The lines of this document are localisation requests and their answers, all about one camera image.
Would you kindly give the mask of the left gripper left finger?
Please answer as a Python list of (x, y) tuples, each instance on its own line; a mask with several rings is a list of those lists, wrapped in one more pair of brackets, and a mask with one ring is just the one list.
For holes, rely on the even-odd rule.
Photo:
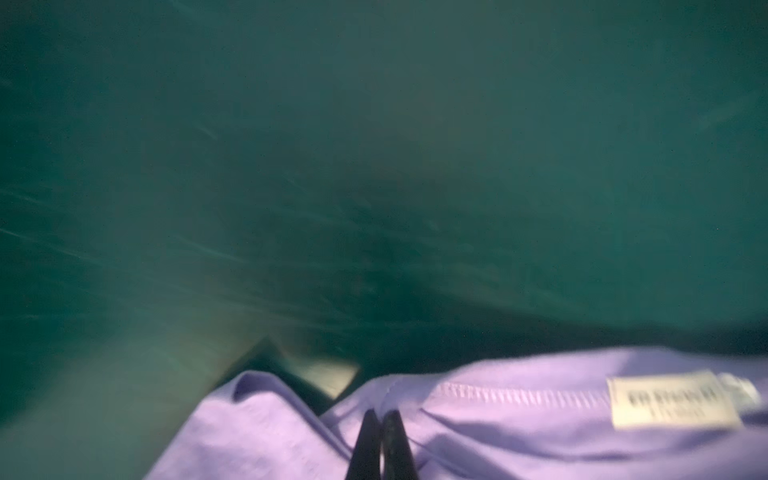
[(373, 409), (365, 412), (345, 480), (381, 479), (381, 422)]

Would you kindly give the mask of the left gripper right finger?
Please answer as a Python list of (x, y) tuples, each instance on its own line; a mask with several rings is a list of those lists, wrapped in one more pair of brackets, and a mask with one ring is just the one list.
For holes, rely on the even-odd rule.
[(418, 480), (419, 475), (399, 411), (387, 412), (382, 420), (381, 451), (384, 480)]

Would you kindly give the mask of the purple t shirt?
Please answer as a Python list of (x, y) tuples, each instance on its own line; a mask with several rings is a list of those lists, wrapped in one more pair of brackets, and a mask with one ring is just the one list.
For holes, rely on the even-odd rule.
[(763, 479), (767, 361), (621, 348), (371, 380), (323, 414), (248, 371), (205, 397), (152, 479), (343, 479), (395, 412), (421, 479)]

